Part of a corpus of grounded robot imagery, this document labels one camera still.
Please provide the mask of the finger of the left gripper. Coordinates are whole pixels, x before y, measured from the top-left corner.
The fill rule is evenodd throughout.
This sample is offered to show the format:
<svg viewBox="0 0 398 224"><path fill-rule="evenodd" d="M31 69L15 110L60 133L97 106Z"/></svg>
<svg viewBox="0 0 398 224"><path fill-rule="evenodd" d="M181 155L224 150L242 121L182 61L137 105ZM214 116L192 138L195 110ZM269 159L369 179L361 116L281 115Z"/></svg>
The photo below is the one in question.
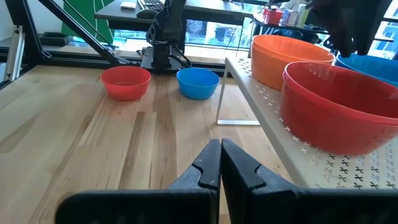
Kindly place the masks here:
<svg viewBox="0 0 398 224"><path fill-rule="evenodd" d="M357 33L357 53L358 55L367 55L371 44L374 40L376 30L368 30L364 32Z"/></svg>
<svg viewBox="0 0 398 224"><path fill-rule="evenodd" d="M343 58L348 58L355 51L354 42L347 31L330 32L331 48L340 52Z"/></svg>

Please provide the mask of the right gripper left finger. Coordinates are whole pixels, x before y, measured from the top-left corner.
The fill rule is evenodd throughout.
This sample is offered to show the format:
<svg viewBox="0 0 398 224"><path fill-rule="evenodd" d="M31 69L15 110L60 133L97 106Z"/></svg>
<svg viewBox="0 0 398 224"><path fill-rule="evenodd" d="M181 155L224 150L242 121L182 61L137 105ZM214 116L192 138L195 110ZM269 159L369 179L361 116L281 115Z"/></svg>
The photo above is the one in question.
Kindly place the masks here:
<svg viewBox="0 0 398 224"><path fill-rule="evenodd" d="M56 223L217 223L221 144L212 139L167 189L91 190L67 197Z"/></svg>

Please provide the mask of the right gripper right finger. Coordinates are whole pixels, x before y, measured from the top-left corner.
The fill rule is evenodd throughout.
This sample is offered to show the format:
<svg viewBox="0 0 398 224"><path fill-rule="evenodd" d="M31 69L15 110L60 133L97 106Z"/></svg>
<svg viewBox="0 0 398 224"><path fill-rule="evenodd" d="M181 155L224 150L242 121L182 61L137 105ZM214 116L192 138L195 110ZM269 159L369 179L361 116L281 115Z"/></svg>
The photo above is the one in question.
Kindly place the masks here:
<svg viewBox="0 0 398 224"><path fill-rule="evenodd" d="M397 224L396 190L298 187L226 138L221 177L231 223Z"/></svg>

